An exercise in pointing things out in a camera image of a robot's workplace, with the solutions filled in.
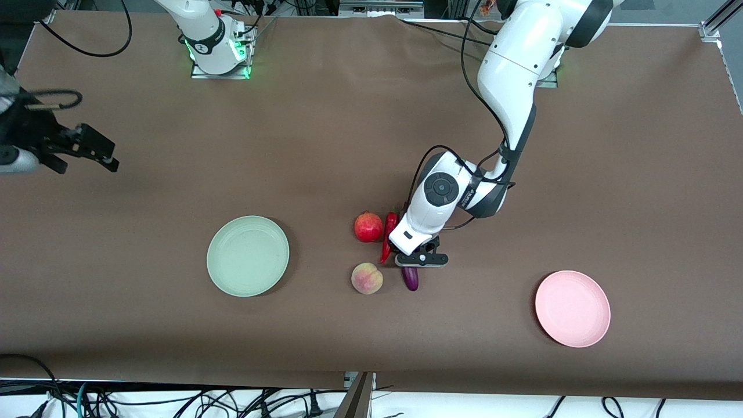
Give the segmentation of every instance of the pomegranate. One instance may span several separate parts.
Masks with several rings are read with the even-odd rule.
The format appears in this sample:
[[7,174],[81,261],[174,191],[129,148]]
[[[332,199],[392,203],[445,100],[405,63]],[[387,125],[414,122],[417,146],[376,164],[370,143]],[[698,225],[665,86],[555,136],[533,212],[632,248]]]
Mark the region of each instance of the pomegranate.
[[368,211],[359,215],[354,222],[354,233],[361,242],[374,242],[382,237],[382,219]]

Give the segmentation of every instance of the teal cable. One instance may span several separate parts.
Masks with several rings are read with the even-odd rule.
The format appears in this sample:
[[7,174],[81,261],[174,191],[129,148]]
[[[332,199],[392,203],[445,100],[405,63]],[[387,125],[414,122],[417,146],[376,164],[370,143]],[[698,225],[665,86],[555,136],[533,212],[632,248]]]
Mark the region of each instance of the teal cable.
[[77,418],[82,418],[82,395],[85,392],[85,386],[87,384],[87,382],[83,382],[82,385],[80,385],[80,390],[77,391]]

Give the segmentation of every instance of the plate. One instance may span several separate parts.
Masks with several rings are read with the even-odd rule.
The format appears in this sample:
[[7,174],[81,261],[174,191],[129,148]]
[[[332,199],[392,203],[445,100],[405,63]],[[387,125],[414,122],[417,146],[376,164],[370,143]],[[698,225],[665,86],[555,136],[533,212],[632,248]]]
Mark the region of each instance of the plate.
[[263,216],[229,221],[212,238],[207,271],[224,293],[260,295],[279,282],[289,263],[289,242],[284,231]]
[[558,271],[536,290],[536,316],[555,341],[573,348],[596,344],[609,330],[611,309],[593,279],[578,271]]

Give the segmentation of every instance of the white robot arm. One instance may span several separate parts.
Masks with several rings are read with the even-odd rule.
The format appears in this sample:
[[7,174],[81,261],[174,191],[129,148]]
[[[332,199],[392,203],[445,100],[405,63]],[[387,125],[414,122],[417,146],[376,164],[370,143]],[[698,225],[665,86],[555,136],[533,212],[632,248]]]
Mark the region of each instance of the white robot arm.
[[155,0],[175,19],[191,59],[208,74],[225,74],[247,59],[245,23],[218,16],[209,0]]
[[485,54],[477,83],[504,130],[498,161],[485,172],[448,151],[428,160],[407,211],[389,235],[402,253],[395,259],[398,265],[445,264],[445,256],[431,257],[435,246],[428,243],[457,207],[475,218],[500,209],[536,116],[537,80],[550,74],[566,45],[581,48],[596,39],[622,1],[496,1],[505,23]]

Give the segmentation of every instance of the pink plate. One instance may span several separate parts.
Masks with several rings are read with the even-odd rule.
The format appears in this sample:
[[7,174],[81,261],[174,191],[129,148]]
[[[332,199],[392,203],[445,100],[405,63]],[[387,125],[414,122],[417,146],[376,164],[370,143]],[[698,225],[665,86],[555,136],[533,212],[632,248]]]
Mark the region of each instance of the pink plate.
[[536,316],[555,341],[583,348],[609,330],[609,299],[598,283],[577,271],[550,274],[536,290]]

